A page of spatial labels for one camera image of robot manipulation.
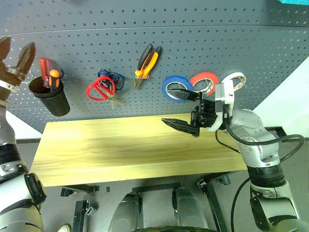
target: shoe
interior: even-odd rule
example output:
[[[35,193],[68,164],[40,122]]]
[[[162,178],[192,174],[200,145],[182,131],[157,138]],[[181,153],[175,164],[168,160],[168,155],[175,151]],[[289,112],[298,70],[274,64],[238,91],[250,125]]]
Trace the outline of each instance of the shoe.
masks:
[[[71,226],[64,225],[57,232],[71,232]]]

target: yellow plier handle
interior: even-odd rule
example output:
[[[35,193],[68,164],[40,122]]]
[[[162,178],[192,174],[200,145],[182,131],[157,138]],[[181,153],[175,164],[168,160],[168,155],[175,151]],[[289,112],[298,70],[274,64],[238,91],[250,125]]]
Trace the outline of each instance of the yellow plier handle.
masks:
[[[146,62],[149,60],[149,56],[151,54],[151,51],[153,49],[153,45],[150,43],[147,45],[146,49],[144,50],[143,54],[140,57],[139,63],[137,65],[137,70],[135,71],[135,76],[137,78],[148,78],[149,72],[154,67],[161,51],[162,47],[159,46],[156,48],[155,52],[153,53],[153,56],[151,57],[151,60],[148,64]]]

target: wooden board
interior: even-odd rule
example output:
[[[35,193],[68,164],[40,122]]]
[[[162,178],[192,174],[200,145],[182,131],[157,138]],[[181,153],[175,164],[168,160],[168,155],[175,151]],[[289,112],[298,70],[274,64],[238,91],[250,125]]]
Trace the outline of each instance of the wooden board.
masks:
[[[194,138],[162,117],[189,121],[190,114],[47,123],[31,172],[44,186],[63,186],[246,169],[213,132]],[[219,138],[236,147],[229,135]]]

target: orange pliers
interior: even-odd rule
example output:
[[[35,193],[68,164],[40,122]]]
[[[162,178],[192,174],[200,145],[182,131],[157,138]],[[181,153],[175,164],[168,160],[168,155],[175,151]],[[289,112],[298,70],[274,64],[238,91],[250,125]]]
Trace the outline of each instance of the orange pliers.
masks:
[[[153,45],[150,43],[142,53],[139,63],[137,64],[137,70],[135,71],[135,82],[133,88],[139,87],[143,79],[149,78],[149,72],[154,67],[158,57],[162,51],[162,47],[159,46],[156,50],[153,50]]]

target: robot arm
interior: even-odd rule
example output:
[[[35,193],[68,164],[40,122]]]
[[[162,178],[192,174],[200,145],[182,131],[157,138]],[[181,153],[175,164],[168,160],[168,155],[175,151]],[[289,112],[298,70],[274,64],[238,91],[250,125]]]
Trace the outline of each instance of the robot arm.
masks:
[[[35,174],[29,174],[16,148],[15,134],[5,118],[11,91],[25,79],[33,62],[34,43],[24,47],[16,67],[2,60],[10,51],[10,37],[0,40],[0,231],[42,232],[39,207],[46,195]]]
[[[308,224],[300,221],[289,182],[284,178],[278,142],[253,144],[274,140],[275,136],[264,128],[261,119],[253,111],[233,109],[234,90],[231,80],[216,85],[215,102],[207,100],[204,92],[172,89],[170,94],[179,99],[200,100],[200,105],[192,111],[190,124],[178,119],[163,118],[162,121],[167,125],[195,137],[199,136],[200,127],[208,131],[228,129],[233,138],[242,141],[237,141],[237,145],[251,179],[253,195],[250,204],[260,230],[309,231]]]

